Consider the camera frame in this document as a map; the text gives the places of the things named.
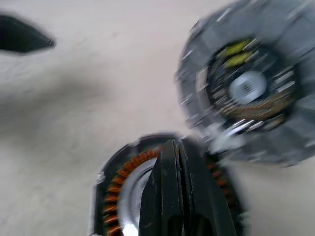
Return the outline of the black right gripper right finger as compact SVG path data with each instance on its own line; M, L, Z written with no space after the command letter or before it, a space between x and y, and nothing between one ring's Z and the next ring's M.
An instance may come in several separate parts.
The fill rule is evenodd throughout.
M194 142L179 145L187 236L236 236L238 200L227 171Z

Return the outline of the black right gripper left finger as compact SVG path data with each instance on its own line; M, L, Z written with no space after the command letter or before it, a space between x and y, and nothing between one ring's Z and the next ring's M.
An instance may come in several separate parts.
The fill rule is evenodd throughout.
M180 236L183 230L183 197L175 140L160 150L141 197L140 236Z

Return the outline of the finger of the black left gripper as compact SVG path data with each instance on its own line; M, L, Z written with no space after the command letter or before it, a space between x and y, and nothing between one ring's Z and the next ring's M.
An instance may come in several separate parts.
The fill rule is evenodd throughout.
M12 15L1 15L0 49L2 51L25 54L54 46L55 39L31 22Z

